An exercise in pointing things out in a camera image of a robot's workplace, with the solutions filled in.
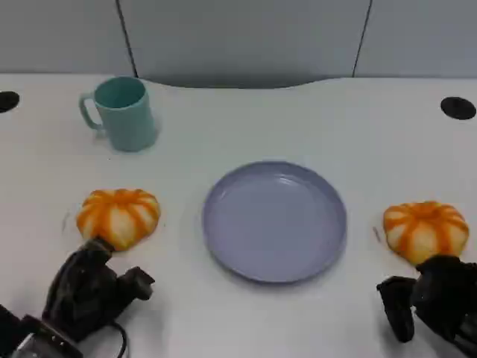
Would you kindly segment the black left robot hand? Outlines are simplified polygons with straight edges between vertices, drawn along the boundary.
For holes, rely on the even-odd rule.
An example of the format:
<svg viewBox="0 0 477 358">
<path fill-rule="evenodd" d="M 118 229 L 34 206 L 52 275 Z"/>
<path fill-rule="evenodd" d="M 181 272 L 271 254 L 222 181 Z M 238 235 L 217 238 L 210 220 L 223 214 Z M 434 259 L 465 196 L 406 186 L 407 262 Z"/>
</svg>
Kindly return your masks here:
<svg viewBox="0 0 477 358">
<path fill-rule="evenodd" d="M 134 300 L 148 300 L 155 280 L 138 266 L 118 276 L 107 266 L 115 251 L 97 236 L 71 254 L 48 290 L 42 320 L 79 343 L 113 323 Z"/>
</svg>

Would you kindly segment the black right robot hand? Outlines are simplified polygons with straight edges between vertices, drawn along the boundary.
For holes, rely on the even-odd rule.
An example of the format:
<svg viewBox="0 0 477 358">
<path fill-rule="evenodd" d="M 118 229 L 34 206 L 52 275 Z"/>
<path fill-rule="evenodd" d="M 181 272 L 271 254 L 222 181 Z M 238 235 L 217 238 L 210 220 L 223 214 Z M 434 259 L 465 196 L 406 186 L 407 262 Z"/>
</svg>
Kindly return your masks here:
<svg viewBox="0 0 477 358">
<path fill-rule="evenodd" d="M 391 276 L 376 286 L 398 342 L 414 338 L 416 315 L 466 357 L 476 356 L 476 264 L 435 255 L 418 264 L 417 279 Z"/>
</svg>

